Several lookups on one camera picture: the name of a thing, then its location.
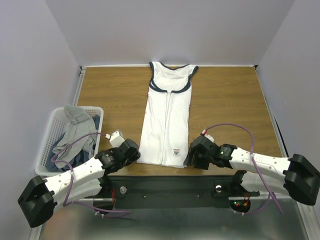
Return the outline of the white tank top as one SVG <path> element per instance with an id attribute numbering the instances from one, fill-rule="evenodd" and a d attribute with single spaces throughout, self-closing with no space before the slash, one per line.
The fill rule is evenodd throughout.
<path id="1" fill-rule="evenodd" d="M 187 64 L 170 68 L 158 61 L 149 63 L 148 85 L 139 164 L 185 168 L 188 155 L 191 79 L 199 69 Z"/>

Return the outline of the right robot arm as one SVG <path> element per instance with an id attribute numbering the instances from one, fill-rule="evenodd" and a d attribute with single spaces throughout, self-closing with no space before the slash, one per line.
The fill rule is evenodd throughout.
<path id="1" fill-rule="evenodd" d="M 308 206 L 317 202 L 320 172 L 300 154 L 274 157 L 250 153 L 232 144 L 217 145 L 210 135 L 201 134 L 190 144 L 184 164 L 203 170 L 210 164 L 236 170 L 242 178 L 230 182 L 235 195 L 270 191 Z"/>

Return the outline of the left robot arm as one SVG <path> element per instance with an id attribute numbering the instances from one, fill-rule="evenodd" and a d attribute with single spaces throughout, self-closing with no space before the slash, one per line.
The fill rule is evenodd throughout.
<path id="1" fill-rule="evenodd" d="M 99 152 L 73 170 L 41 178 L 33 177 L 17 200 L 29 226 L 47 222 L 56 210 L 78 200 L 115 194 L 109 174 L 140 158 L 139 146 L 126 139 L 120 146 Z"/>

